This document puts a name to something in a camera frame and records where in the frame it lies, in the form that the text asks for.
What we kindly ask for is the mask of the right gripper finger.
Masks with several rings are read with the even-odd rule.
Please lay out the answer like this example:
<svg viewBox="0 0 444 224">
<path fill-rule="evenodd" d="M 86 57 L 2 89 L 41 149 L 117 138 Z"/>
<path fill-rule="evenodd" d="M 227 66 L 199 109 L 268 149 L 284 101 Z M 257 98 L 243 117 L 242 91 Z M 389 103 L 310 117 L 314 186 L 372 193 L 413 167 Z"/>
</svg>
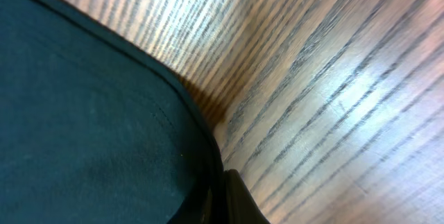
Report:
<svg viewBox="0 0 444 224">
<path fill-rule="evenodd" d="M 229 224 L 269 224 L 260 211 L 239 172 L 224 172 L 225 197 Z"/>
</svg>

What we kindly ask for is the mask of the black t-shirt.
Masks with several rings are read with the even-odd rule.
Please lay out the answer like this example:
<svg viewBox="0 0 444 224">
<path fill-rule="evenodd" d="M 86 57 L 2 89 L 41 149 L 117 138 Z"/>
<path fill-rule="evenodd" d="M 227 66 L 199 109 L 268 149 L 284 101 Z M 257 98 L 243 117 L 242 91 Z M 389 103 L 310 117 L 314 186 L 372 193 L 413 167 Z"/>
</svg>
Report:
<svg viewBox="0 0 444 224">
<path fill-rule="evenodd" d="M 61 0 L 1 0 L 1 222 L 202 223 L 219 150 L 175 74 Z"/>
</svg>

